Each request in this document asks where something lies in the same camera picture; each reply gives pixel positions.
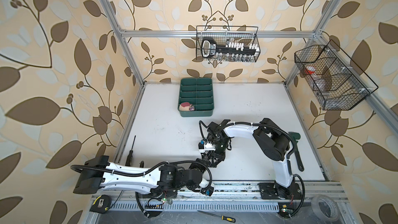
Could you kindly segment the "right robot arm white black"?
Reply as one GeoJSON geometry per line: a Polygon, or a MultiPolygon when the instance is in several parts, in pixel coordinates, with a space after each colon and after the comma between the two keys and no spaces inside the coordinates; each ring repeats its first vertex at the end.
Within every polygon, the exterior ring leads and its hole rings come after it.
{"type": "Polygon", "coordinates": [[[297,151],[297,141],[269,118],[264,118],[259,123],[231,122],[225,119],[221,124],[211,122],[205,125],[199,121],[199,127],[202,140],[198,147],[207,167],[215,168],[225,160],[226,151],[232,149],[233,138],[254,140],[273,162],[276,178],[271,195],[286,199],[296,192],[290,157],[297,151]]]}

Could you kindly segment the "green plastic divided tray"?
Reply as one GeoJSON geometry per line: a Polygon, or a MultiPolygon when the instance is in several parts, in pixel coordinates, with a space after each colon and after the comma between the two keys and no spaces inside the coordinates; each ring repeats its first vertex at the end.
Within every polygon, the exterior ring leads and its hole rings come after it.
{"type": "Polygon", "coordinates": [[[181,117],[210,117],[214,108],[214,92],[211,78],[181,79],[177,106],[181,117]],[[193,104],[195,111],[179,111],[179,105],[182,102],[193,104]]]}

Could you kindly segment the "beige sock maroon purple stripes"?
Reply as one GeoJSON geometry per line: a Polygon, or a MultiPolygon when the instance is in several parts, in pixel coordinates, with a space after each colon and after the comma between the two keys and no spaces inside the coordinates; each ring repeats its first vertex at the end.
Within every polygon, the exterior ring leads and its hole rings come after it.
{"type": "Polygon", "coordinates": [[[179,105],[179,111],[181,112],[195,111],[195,106],[189,102],[182,102],[179,105]]]}

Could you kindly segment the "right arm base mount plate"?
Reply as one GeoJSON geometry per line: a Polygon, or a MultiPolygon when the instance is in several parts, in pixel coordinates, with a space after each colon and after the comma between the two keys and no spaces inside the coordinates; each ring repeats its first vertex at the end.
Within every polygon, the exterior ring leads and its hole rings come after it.
{"type": "Polygon", "coordinates": [[[283,187],[276,182],[259,183],[259,191],[263,200],[301,200],[302,191],[295,181],[290,186],[283,187]]]}

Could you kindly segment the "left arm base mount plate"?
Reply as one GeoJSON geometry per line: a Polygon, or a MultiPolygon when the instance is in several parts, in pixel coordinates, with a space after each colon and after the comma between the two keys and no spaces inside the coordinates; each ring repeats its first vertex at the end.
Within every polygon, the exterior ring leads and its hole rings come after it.
{"type": "Polygon", "coordinates": [[[151,189],[151,192],[149,194],[143,195],[143,194],[138,194],[139,198],[143,199],[163,199],[163,198],[176,198],[178,194],[178,190],[164,190],[161,188],[155,188],[151,189]]]}

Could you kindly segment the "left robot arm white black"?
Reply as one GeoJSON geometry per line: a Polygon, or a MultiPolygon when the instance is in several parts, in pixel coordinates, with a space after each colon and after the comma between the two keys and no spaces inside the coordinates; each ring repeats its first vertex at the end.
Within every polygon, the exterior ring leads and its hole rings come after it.
{"type": "Polygon", "coordinates": [[[74,193],[93,195],[98,191],[134,191],[141,195],[173,194],[181,188],[211,196],[214,191],[210,169],[199,161],[160,162],[152,168],[123,166],[109,156],[88,160],[70,168],[79,173],[74,193]]]}

